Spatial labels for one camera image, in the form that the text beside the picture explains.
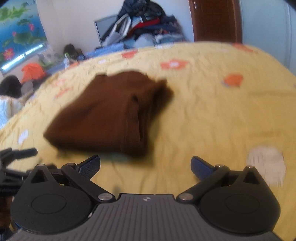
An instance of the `metal screw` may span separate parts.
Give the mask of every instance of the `metal screw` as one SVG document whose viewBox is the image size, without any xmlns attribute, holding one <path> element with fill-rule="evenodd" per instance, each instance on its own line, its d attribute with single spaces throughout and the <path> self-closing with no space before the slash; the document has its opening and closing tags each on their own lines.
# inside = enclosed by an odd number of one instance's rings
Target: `metal screw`
<svg viewBox="0 0 296 241">
<path fill-rule="evenodd" d="M 179 195 L 179 198 L 183 201 L 190 201 L 191 199 L 193 199 L 193 195 L 190 193 L 182 193 Z"/>
<path fill-rule="evenodd" d="M 100 199 L 101 201 L 109 201 L 113 198 L 112 194 L 110 193 L 101 193 L 98 196 L 98 199 Z"/>
</svg>

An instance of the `brown cloth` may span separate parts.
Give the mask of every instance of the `brown cloth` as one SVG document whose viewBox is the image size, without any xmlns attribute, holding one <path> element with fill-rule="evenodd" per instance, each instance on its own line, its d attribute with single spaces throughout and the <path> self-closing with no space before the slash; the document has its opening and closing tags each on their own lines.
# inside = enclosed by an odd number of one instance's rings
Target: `brown cloth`
<svg viewBox="0 0 296 241">
<path fill-rule="evenodd" d="M 139 72 L 98 75 L 44 133 L 55 147 L 91 152 L 146 154 L 152 117 L 172 96 L 166 80 Z"/>
</svg>

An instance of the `yellow bedsheet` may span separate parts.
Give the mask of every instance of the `yellow bedsheet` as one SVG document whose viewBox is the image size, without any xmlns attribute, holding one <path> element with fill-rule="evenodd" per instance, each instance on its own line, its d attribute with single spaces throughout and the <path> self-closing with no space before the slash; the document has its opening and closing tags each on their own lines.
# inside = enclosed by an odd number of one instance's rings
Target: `yellow bedsheet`
<svg viewBox="0 0 296 241">
<path fill-rule="evenodd" d="M 174 98 L 152 123 L 149 154 L 142 159 L 100 154 L 101 170 L 93 182 L 114 194 L 177 195 L 197 182 L 190 170 L 192 156 L 242 170 L 252 148 L 274 146 L 286 165 L 283 185 L 271 186 L 281 205 L 274 231 L 286 241 L 296 237 L 296 77 L 252 47 L 211 42 L 151 47 L 59 72 L 0 130 L 0 149 L 39 151 L 37 157 L 15 161 L 10 168 L 25 171 L 52 162 L 61 167 L 91 156 L 58 151 L 43 132 L 95 75 L 127 70 L 155 80 L 166 78 Z"/>
</svg>

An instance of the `light blue wardrobe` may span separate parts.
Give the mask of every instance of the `light blue wardrobe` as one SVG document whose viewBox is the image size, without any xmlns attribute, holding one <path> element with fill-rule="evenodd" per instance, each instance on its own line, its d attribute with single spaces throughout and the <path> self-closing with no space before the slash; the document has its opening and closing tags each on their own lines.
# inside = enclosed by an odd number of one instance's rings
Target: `light blue wardrobe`
<svg viewBox="0 0 296 241">
<path fill-rule="evenodd" d="M 284 0 L 239 0 L 243 43 L 274 56 L 296 76 L 296 11 Z"/>
</svg>

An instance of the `gray ribbed panel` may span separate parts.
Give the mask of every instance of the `gray ribbed panel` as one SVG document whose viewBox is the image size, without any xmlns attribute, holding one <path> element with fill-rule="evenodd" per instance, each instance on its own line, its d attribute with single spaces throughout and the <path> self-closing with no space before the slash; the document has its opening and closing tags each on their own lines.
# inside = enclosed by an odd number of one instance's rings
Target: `gray ribbed panel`
<svg viewBox="0 0 296 241">
<path fill-rule="evenodd" d="M 280 241 L 272 232 L 240 237 L 207 224 L 192 205 L 177 203 L 172 195 L 122 194 L 111 204 L 100 204 L 80 227 L 57 235 L 19 231 L 11 241 Z"/>
</svg>

